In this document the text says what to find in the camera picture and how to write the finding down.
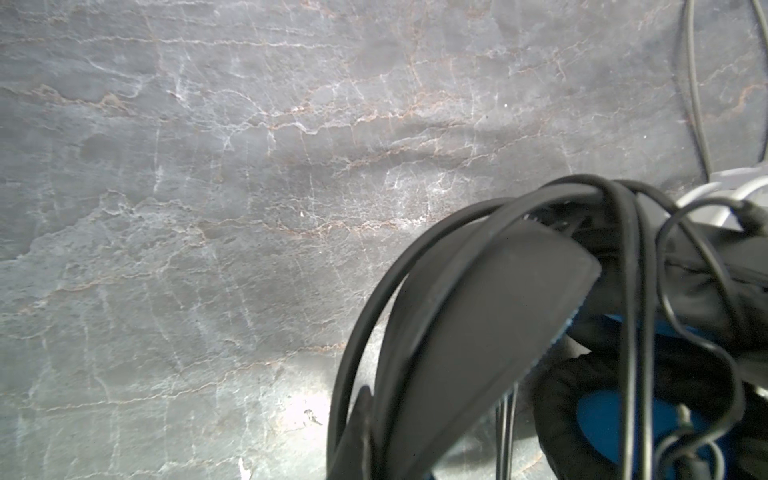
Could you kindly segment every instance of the headset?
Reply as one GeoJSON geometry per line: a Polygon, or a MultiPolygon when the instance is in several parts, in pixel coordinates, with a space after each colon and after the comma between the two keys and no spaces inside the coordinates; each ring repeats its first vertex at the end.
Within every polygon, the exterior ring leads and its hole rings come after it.
{"type": "Polygon", "coordinates": [[[594,175],[466,207],[394,262],[339,364],[327,478],[431,478],[494,406],[497,478],[510,478],[517,386],[563,336],[590,352],[535,386],[557,478],[768,478],[768,213],[594,175]],[[711,206],[738,227],[689,219],[711,206]],[[350,411],[398,288],[373,391],[350,411]]]}

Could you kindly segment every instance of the black headphones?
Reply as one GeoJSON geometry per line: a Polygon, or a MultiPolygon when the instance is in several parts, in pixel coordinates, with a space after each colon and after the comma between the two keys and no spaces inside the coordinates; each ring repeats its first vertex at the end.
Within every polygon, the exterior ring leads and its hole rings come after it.
{"type": "Polygon", "coordinates": [[[646,184],[591,175],[447,217],[392,265],[352,331],[328,479],[428,478],[499,399],[497,476],[508,478],[509,392],[565,333],[591,353],[552,367],[534,398],[558,478],[768,478],[768,404],[755,393],[768,388],[766,225],[747,200],[677,208],[646,184]],[[687,220],[707,205],[743,231],[687,220]],[[360,389],[349,413],[398,288],[375,395],[360,389]]]}

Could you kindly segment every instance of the gray marble surface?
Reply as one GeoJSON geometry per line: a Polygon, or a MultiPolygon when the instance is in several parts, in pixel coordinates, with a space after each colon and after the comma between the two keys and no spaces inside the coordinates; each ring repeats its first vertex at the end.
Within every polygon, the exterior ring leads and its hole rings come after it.
{"type": "MultiPolygon", "coordinates": [[[[756,22],[697,4],[713,158],[749,165],[756,22]]],[[[323,478],[346,338],[427,226],[574,172],[702,181],[682,8],[0,2],[2,477],[323,478]]],[[[492,478],[488,422],[443,478],[492,478]]]]}

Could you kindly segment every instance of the black ear pad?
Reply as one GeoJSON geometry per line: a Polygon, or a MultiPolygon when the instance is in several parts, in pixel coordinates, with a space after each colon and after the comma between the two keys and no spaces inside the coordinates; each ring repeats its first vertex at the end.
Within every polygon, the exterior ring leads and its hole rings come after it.
{"type": "MultiPolygon", "coordinates": [[[[539,382],[534,394],[536,432],[559,480],[617,477],[616,465],[589,443],[577,421],[579,399],[617,389],[617,372],[615,355],[589,353],[556,365],[539,382]]],[[[657,361],[655,373],[654,398],[684,403],[708,419],[717,418],[727,407],[729,383],[717,373],[701,368],[692,372],[663,361],[657,361]]]]}

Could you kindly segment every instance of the white speck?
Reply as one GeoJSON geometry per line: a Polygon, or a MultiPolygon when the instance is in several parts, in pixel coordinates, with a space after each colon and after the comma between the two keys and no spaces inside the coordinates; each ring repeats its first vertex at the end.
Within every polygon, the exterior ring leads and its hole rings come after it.
{"type": "Polygon", "coordinates": [[[240,480],[250,480],[250,470],[243,466],[243,458],[237,461],[237,466],[240,467],[240,480]]]}

